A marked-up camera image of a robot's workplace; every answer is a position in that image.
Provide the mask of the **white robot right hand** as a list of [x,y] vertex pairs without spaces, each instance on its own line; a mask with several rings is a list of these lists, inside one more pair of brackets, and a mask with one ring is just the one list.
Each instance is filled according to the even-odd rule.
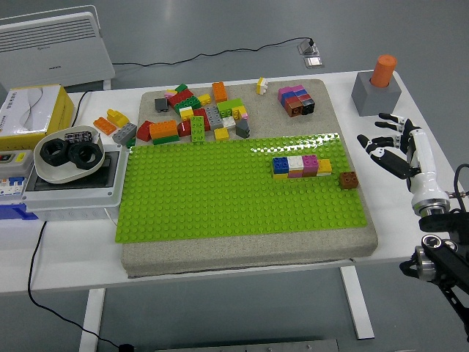
[[374,139],[360,134],[357,140],[361,146],[376,164],[407,182],[416,215],[449,212],[449,197],[437,184],[435,160],[426,132],[404,117],[388,113],[378,117],[381,121],[375,123],[377,127],[390,128],[398,134]]

